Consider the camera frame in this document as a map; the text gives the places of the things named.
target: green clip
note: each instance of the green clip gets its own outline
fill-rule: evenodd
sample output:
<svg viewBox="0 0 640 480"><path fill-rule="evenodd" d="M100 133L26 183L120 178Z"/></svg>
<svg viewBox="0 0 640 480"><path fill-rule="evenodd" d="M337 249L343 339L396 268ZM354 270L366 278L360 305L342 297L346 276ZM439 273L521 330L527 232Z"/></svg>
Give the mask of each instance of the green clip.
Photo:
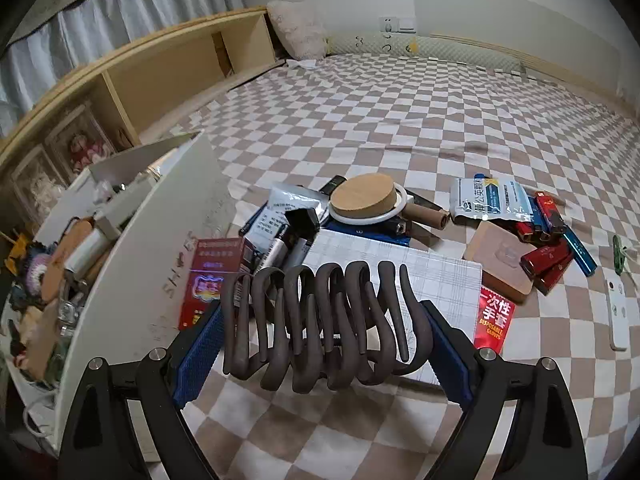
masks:
<svg viewBox="0 0 640 480"><path fill-rule="evenodd" d="M622 252L625 248L622 248L620 245L620 237L613 235L613 266L616 269L616 274L619 276L621 276L625 270L625 255Z"/></svg>

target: gray curtain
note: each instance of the gray curtain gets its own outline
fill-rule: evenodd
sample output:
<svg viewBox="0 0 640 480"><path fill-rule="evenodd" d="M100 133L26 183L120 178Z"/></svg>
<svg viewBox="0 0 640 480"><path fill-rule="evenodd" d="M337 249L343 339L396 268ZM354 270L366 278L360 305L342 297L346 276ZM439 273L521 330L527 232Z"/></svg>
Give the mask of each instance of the gray curtain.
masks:
<svg viewBox="0 0 640 480"><path fill-rule="evenodd" d="M156 30L242 7L243 0L83 0L62 10L0 59L0 136L72 69Z"/></svg>

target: fluffy white pillow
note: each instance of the fluffy white pillow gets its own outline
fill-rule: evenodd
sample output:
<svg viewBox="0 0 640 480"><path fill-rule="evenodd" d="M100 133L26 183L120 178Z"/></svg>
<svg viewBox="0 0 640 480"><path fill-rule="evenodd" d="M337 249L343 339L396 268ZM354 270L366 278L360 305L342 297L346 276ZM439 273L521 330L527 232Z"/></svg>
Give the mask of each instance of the fluffy white pillow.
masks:
<svg viewBox="0 0 640 480"><path fill-rule="evenodd" d="M282 46L294 59L326 56L326 31L308 4L273 1L267 12Z"/></svg>

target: white ring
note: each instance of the white ring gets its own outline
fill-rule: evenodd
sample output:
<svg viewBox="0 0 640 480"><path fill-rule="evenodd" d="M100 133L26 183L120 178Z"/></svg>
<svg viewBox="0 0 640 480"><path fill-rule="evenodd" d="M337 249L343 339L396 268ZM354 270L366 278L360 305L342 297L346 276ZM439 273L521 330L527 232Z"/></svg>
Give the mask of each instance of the white ring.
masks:
<svg viewBox="0 0 640 480"><path fill-rule="evenodd" d="M346 216L339 215L335 212L331 203L329 203L329 214L338 222L348 225L372 225L389 220L404 209L407 201L406 189L395 182L394 186L396 186L396 205L391 211L384 213L383 215L373 216L371 218L347 218Z"/></svg>

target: brown and white checkered fabric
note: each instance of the brown and white checkered fabric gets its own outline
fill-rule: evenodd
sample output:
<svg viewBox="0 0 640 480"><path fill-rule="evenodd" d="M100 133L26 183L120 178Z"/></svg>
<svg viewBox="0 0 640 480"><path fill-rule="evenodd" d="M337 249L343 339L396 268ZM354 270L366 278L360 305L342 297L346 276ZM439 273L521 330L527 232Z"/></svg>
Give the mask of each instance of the brown and white checkered fabric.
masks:
<svg viewBox="0 0 640 480"><path fill-rule="evenodd" d="M420 58L335 56L316 70L277 68L184 118L173 133L209 136L242 225L274 182L319 189L336 174L381 171L449 204L455 177L487 173L566 200L562 211L594 259L613 268L611 237L638 243L639 131L631 120L562 87ZM430 248L460 257L473 235L450 224ZM574 400L590 479L610 471L640 421L639 267L623 276L631 345L609 346L602 268L577 264L545 297L519 306L503 357L555 359ZM184 416L214 469L229 479L422 478L459 417L438 390L393 380L308 396L290 381L265 392L259 375L226 378L216 362ZM507 403L479 478L508 434ZM154 475L162 478L161 466Z"/></svg>

